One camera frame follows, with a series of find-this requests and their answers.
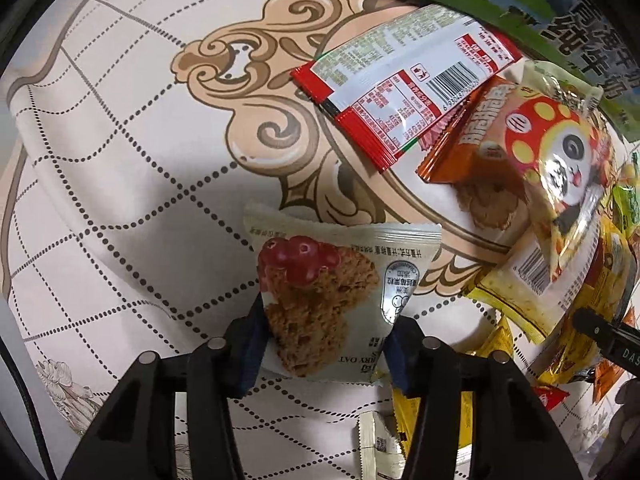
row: black cable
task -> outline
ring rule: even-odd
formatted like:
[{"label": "black cable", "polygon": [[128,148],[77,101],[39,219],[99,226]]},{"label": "black cable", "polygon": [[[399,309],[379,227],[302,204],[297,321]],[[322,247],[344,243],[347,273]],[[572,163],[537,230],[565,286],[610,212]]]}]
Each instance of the black cable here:
[{"label": "black cable", "polygon": [[22,378],[20,370],[18,370],[14,358],[12,357],[11,352],[9,352],[9,349],[4,344],[2,337],[0,337],[0,357],[9,370],[11,377],[14,378],[15,385],[20,392],[20,396],[22,397],[22,402],[24,403],[24,407],[27,410],[29,423],[31,424],[31,429],[33,430],[33,437],[36,439],[36,445],[38,446],[38,452],[40,453],[40,459],[42,460],[42,465],[44,466],[44,471],[47,474],[47,478],[49,480],[58,480],[56,472],[53,469],[53,464],[51,463],[49,449],[47,449],[47,443],[44,440],[44,434],[42,433],[42,427],[38,419],[36,407],[33,404],[33,399],[31,399],[31,394],[27,389],[27,385],[24,383],[24,379]]}]

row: black clip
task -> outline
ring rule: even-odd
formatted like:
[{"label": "black clip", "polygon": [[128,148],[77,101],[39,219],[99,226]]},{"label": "black clip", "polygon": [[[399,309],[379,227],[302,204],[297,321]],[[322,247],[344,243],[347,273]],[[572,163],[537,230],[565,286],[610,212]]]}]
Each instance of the black clip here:
[{"label": "black clip", "polygon": [[470,478],[582,478],[558,427],[505,352],[457,354],[424,337],[409,317],[396,321],[384,352],[394,384],[405,396],[421,398],[402,480],[454,477],[463,391],[474,394]]},{"label": "black clip", "polygon": [[243,480],[227,398],[239,399],[254,386],[268,338],[258,295],[224,337],[191,354],[140,354],[87,429],[63,480],[176,480],[176,392],[187,393],[194,480]]}]

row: oat cookie package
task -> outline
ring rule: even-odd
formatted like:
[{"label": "oat cookie package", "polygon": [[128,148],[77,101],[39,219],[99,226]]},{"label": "oat cookie package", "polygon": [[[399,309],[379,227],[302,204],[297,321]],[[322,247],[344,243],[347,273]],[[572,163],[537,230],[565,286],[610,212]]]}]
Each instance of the oat cookie package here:
[{"label": "oat cookie package", "polygon": [[369,382],[391,331],[440,247],[434,224],[344,227],[250,203],[273,339],[262,366],[313,380]]}]

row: cookie illustration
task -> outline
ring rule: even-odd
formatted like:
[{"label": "cookie illustration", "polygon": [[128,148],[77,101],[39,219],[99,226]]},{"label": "cookie illustration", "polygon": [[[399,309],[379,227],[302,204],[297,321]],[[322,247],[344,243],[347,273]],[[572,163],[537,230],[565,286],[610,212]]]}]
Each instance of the cookie illustration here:
[{"label": "cookie illustration", "polygon": [[305,377],[338,359],[347,339],[343,313],[378,286],[366,256],[305,236],[272,238],[258,255],[260,289],[277,303],[265,309],[278,357],[291,374]]}]

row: panda cartoon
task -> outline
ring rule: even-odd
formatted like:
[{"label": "panda cartoon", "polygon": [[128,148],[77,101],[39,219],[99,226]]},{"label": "panda cartoon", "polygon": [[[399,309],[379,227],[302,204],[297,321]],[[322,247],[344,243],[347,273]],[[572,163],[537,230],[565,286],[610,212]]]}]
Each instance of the panda cartoon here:
[{"label": "panda cartoon", "polygon": [[507,156],[530,182],[539,181],[557,213],[554,224],[565,236],[577,221],[587,195],[601,196],[603,148],[586,120],[542,94],[531,95],[505,117]]}]

